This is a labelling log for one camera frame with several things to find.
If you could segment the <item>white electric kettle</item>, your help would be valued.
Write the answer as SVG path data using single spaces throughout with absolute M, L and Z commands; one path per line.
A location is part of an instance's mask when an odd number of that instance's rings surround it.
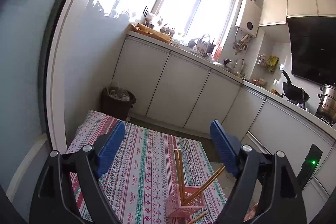
M 234 75 L 242 78 L 242 70 L 244 68 L 244 65 L 245 65 L 244 59 L 237 59 L 234 62 L 234 67 L 232 69 Z

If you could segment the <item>black wok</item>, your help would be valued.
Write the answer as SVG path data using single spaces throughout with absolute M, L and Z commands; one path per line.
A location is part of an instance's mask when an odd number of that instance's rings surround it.
M 286 78 L 287 82 L 282 83 L 283 93 L 280 97 L 286 97 L 293 104 L 299 104 L 299 107 L 306 109 L 305 103 L 310 99 L 310 96 L 302 88 L 292 84 L 290 77 L 285 70 L 282 71 L 282 74 Z

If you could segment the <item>steel stock pot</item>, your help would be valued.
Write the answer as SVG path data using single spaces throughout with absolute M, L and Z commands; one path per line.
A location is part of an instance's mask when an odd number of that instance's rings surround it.
M 336 116 L 336 88 L 335 85 L 325 84 L 319 87 L 321 94 L 317 94 L 320 102 L 315 116 L 328 123 L 331 127 L 335 125 Z

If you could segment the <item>white lower kitchen cabinets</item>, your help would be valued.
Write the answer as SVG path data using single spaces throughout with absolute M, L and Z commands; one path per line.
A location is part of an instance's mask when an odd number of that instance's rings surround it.
M 312 219 L 335 189 L 335 129 L 310 112 L 187 51 L 130 32 L 112 40 L 112 79 L 136 97 L 130 116 L 207 138 L 226 132 L 269 153 L 283 151 L 295 173 L 312 145 L 322 151 L 303 190 Z

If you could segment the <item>white upper cabinets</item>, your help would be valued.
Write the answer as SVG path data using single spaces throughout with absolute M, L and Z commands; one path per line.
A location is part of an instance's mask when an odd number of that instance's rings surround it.
M 288 18 L 335 17 L 335 0 L 264 0 L 260 26 L 285 24 Z

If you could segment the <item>patterned red green tablecloth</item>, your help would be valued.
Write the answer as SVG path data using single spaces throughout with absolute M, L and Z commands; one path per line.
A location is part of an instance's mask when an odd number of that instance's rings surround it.
M 125 123 L 125 136 L 99 182 L 122 223 L 214 223 L 227 198 L 218 181 L 203 192 L 205 208 L 187 218 L 169 218 L 165 200 L 177 187 L 174 150 L 181 149 L 187 186 L 201 186 L 213 174 L 201 142 Z

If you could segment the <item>kitchen window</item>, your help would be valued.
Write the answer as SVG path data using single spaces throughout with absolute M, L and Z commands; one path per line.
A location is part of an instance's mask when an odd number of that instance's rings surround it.
M 238 3 L 239 0 L 156 0 L 151 11 L 175 28 L 173 39 L 183 45 L 204 34 L 220 44 L 228 38 Z

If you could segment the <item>black device green light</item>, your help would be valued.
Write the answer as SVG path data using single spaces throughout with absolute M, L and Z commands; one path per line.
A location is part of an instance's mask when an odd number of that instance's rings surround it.
M 310 150 L 302 163 L 301 170 L 297 175 L 297 181 L 301 190 L 305 188 L 306 184 L 313 176 L 313 173 L 321 160 L 322 154 L 322 150 L 320 150 L 315 144 L 311 145 Z

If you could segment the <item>knife block with utensils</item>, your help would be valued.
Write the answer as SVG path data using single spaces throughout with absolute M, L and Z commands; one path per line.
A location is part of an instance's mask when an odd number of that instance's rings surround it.
M 197 40 L 196 48 L 199 53 L 207 55 L 208 53 L 213 52 L 215 44 L 214 41 L 211 41 L 209 34 L 204 34 L 201 38 Z

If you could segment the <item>white water heater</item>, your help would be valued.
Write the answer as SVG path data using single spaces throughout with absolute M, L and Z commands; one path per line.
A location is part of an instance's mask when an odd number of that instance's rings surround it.
M 259 28 L 260 16 L 261 9 L 254 1 L 243 0 L 235 27 L 255 38 Z

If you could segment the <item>black range hood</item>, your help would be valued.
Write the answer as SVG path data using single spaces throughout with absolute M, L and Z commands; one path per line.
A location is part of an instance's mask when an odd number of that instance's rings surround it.
M 292 75 L 320 85 L 335 85 L 335 18 L 288 18 L 287 24 Z

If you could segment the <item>dark trash bin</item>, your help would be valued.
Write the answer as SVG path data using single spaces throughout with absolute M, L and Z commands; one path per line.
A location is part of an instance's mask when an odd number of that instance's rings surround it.
M 128 91 L 129 99 L 127 101 L 120 101 L 111 97 L 108 91 L 109 88 L 104 88 L 101 92 L 100 111 L 106 115 L 126 121 L 130 109 L 137 101 L 136 97 Z

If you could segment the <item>yellow cloth on counter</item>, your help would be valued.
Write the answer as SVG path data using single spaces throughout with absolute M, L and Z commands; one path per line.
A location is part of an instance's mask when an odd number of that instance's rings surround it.
M 157 39 L 167 44 L 171 44 L 172 37 L 170 35 L 155 31 L 152 28 L 149 28 L 141 23 L 138 23 L 137 25 L 130 23 L 129 28 L 131 31 L 134 31 L 136 33 Z

